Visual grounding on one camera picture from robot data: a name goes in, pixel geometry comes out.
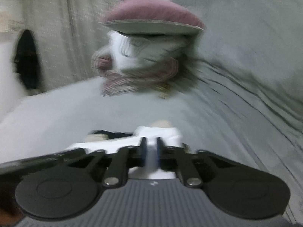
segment metal pin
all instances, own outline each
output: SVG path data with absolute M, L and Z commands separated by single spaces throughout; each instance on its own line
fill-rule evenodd
M 190 186 L 198 186 L 202 183 L 202 181 L 199 178 L 191 177 L 187 179 L 186 183 Z
M 116 185 L 119 182 L 119 179 L 116 177 L 105 178 L 104 183 L 106 185 Z

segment curtain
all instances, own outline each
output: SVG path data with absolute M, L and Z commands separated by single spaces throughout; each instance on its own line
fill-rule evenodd
M 98 23 L 120 0 L 22 0 L 25 26 L 34 32 L 44 89 L 95 76 L 91 56 L 108 43 Z

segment wall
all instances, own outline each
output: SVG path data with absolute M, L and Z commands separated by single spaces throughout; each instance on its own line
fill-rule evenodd
M 9 11 L 13 19 L 22 21 L 21 4 L 17 1 L 0 0 L 0 11 Z M 0 122 L 26 95 L 12 63 L 16 39 L 16 33 L 0 33 Z

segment black tool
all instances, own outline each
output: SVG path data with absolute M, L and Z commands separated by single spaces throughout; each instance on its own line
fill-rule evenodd
M 0 164 L 1 181 L 20 181 L 23 176 L 68 162 L 86 154 L 85 149 L 77 148 L 59 153 L 48 154 L 28 159 L 21 159 Z
M 27 217 L 17 226 L 291 226 L 281 216 L 290 198 L 281 179 L 209 151 L 188 154 L 158 138 L 159 167 L 176 178 L 129 179 L 130 168 L 144 167 L 146 145 L 142 138 L 24 175 L 15 197 Z

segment gray ribbed surface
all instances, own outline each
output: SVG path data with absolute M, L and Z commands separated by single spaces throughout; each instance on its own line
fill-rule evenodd
M 98 203 L 72 220 L 41 222 L 25 218 L 17 227 L 287 227 L 282 217 L 249 221 L 216 208 L 199 189 L 188 189 L 178 179 L 129 180 L 107 190 Z

